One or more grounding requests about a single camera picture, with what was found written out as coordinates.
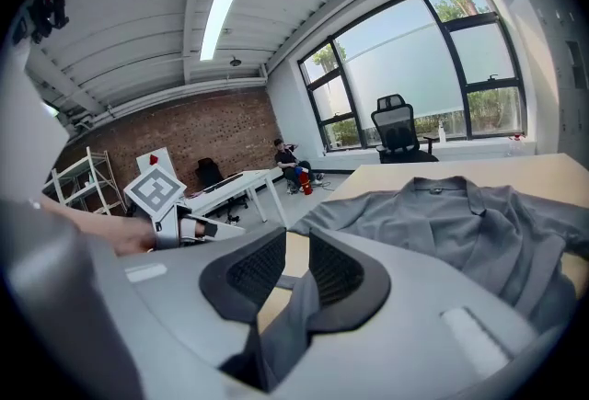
brick wall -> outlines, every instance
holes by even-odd
[[[122,190],[139,176],[135,158],[163,146],[187,191],[201,189],[194,175],[198,160],[211,157],[223,176],[274,167],[273,140],[279,136],[265,88],[234,89],[188,97],[142,110],[91,132],[67,146],[61,170],[86,153],[109,152]]]

red object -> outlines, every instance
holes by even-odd
[[[305,192],[306,196],[308,196],[309,194],[313,194],[313,188],[311,188],[311,183],[309,182],[309,174],[308,173],[303,171],[299,175],[298,180],[301,183],[301,186],[303,187],[303,192]]]

floor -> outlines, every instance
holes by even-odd
[[[325,175],[323,178],[324,188],[313,188],[313,194],[310,196],[306,196],[302,192],[292,195],[288,194],[286,192],[285,179],[281,179],[280,181],[274,183],[278,197],[280,198],[283,205],[284,213],[288,219],[289,226],[292,226],[305,214],[313,210],[320,202],[326,199],[327,196],[336,189],[336,187],[345,181],[347,177],[348,175]],[[258,198],[260,199],[262,209],[266,211],[268,220],[282,223],[270,192],[264,188],[258,192]],[[251,201],[248,202],[247,209],[241,206],[235,207],[231,211],[231,215],[239,216],[239,223],[237,225],[244,227],[246,230],[254,229],[261,223],[261,218],[258,214],[258,211],[256,210],[256,206]],[[221,219],[218,220],[222,222],[225,216],[226,213],[224,212],[224,215],[222,215]]]

metal shelving rack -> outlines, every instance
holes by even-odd
[[[126,211],[125,204],[122,200],[121,193],[117,187],[117,182],[112,175],[112,168],[110,167],[109,153],[104,151],[101,154],[92,153],[90,147],[86,147],[87,155],[81,160],[75,162],[73,165],[68,166],[64,171],[57,171],[52,169],[52,178],[45,183],[43,192],[51,194],[55,192],[57,194],[57,200],[63,205],[72,205],[74,202],[79,201],[85,211],[89,211],[86,205],[85,198],[95,192],[97,192],[102,207],[96,209],[94,213],[106,213],[110,215],[110,209],[117,206],[121,206],[123,212]],[[97,166],[106,163],[108,168],[108,177],[105,177]],[[82,188],[80,186],[80,179],[82,176],[88,176],[87,184]],[[65,197],[62,187],[68,183],[73,183],[73,190],[69,196]],[[108,204],[102,193],[102,188],[105,187],[113,188],[117,201]]]

white wall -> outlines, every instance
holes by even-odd
[[[342,152],[324,155],[312,108],[296,61],[317,46],[329,34],[341,29],[361,14],[388,0],[356,0],[343,7],[332,18],[312,32],[269,78],[268,91],[278,125],[287,141],[302,145],[300,155],[323,169],[355,169],[363,163],[377,163],[374,151]],[[565,40],[581,44],[586,66],[589,66],[589,38],[580,9],[572,0],[493,0],[508,28],[518,57],[525,85],[528,137],[533,143],[526,148],[534,153],[565,152],[589,167],[589,97],[588,90],[574,89],[572,69],[568,63]],[[560,21],[556,19],[556,10]],[[301,120],[307,122],[304,134]],[[484,148],[479,141],[474,148],[440,147],[440,159],[471,159],[504,156],[509,141],[494,142]]]

